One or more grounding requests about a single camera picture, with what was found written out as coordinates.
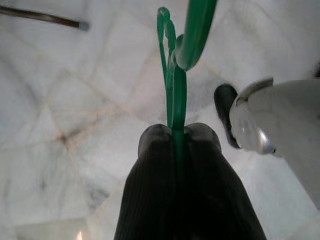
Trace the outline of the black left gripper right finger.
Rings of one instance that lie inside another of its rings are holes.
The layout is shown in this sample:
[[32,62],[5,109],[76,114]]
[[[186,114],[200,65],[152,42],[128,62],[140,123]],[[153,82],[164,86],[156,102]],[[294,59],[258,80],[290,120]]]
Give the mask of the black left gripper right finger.
[[264,240],[246,189],[204,123],[184,129],[188,180],[187,224],[192,240]]

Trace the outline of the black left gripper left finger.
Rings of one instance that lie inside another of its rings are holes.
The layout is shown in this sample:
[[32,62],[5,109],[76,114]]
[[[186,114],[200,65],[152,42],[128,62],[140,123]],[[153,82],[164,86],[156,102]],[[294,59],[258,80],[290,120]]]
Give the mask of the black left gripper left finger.
[[138,157],[125,181],[116,240],[175,237],[176,166],[171,130],[149,126],[140,136]]

